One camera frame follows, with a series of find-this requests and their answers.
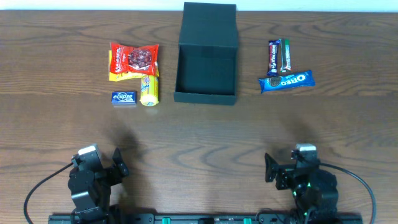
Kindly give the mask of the blue oreo cookie pack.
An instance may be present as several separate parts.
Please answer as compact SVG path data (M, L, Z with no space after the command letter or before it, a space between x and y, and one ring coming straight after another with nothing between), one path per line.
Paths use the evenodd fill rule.
M315 86L315 80L313 78L311 70L286 76L260 78L258 79L258 82L261 87L261 93L267 91L278 91L299 87Z

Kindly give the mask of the yellow candy bag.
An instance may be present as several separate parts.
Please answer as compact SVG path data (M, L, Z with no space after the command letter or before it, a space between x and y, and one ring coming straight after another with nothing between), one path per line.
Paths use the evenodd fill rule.
M111 59L112 59L112 51L109 50L109 66L111 64ZM160 72L159 72L159 66L158 63L155 63L155 76L159 77ZM126 72L126 73L119 73L115 74L109 71L109 81L112 82L119 82L123 80L130 80L130 79L135 79L135 78L142 78L146 76L146 74L143 73L132 73L132 72Z

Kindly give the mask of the red candy bag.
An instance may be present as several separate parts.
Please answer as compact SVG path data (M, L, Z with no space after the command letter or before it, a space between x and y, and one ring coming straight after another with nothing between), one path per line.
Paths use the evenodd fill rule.
M155 75L159 44L129 47L110 43L111 61L109 71L114 74L132 72Z

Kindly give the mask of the dark green box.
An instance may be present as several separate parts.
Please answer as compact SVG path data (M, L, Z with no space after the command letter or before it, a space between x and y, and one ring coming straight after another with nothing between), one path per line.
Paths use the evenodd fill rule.
M238 47L235 4L185 2L174 101L234 105Z

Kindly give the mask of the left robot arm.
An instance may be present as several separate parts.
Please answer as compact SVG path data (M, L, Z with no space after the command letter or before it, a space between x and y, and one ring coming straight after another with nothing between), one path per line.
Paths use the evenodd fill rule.
M75 209L71 223L125 223L118 205L110 205L111 187L129 175L119 149L112 156L113 164L103 167L96 144L87 146L72 157L68 188Z

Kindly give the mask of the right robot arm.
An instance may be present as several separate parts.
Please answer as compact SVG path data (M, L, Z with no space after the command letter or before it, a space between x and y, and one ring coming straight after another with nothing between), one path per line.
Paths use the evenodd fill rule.
M295 223L322 223L336 218L337 179L320 168L316 152L292 151L295 164L281 165L265 154L266 182L276 181L277 190L290 190L296 209L290 218Z

